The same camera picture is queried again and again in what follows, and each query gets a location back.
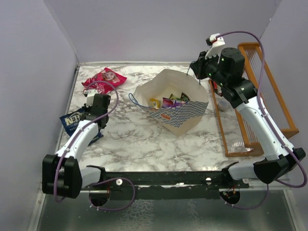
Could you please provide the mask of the blue kettle chips bag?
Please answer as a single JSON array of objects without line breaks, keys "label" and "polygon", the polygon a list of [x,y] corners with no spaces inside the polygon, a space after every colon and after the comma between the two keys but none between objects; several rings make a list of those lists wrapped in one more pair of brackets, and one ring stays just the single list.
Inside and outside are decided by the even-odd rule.
[{"label": "blue kettle chips bag", "polygon": [[81,107],[72,113],[60,117],[60,121],[66,131],[71,137],[78,127],[79,121],[85,113],[90,112],[90,107]]}]

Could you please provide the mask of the checkered paper bag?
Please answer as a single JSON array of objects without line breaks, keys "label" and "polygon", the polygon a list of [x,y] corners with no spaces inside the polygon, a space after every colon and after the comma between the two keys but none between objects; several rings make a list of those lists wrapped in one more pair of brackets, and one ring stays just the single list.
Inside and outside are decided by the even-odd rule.
[{"label": "checkered paper bag", "polygon": [[176,136],[181,136],[202,119],[209,104],[207,90],[194,77],[164,69],[138,86],[129,99]]}]

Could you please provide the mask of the red snack bag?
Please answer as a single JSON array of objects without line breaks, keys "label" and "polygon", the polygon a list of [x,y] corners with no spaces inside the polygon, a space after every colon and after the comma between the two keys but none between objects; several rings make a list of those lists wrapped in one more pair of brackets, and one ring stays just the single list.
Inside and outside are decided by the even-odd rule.
[{"label": "red snack bag", "polygon": [[126,80],[126,77],[106,67],[104,70],[88,78],[81,84],[87,90],[95,89],[98,93],[108,94],[124,84]]}]

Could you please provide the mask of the purple candy bag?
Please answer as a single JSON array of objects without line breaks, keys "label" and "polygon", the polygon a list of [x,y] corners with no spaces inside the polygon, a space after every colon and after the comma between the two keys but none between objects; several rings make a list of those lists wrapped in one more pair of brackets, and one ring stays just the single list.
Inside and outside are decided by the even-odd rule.
[{"label": "purple candy bag", "polygon": [[162,108],[175,108],[178,106],[182,106],[184,103],[180,103],[180,102],[175,102],[171,99],[168,98],[163,98],[162,101]]}]

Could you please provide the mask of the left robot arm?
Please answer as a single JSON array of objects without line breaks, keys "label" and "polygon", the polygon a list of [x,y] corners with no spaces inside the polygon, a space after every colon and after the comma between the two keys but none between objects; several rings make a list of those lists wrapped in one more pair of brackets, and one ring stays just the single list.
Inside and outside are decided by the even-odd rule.
[{"label": "left robot arm", "polygon": [[108,106],[111,97],[106,94],[91,96],[77,129],[68,142],[55,154],[48,154],[42,161],[42,191],[45,194],[77,198],[81,189],[91,185],[101,190],[106,185],[106,177],[101,175],[101,167],[80,169],[79,161],[89,143],[105,128],[108,122]]}]

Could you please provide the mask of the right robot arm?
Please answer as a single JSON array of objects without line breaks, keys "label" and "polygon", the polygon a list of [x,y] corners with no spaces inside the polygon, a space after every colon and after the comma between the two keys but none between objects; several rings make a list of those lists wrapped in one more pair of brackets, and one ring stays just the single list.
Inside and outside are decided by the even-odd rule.
[{"label": "right robot arm", "polygon": [[221,183],[232,188],[242,179],[258,179],[265,184],[277,181],[306,156],[295,148],[269,115],[255,85],[243,77],[245,57],[236,48],[202,51],[190,64],[197,79],[209,78],[231,104],[259,141],[265,158],[253,164],[233,164],[221,176]]}]

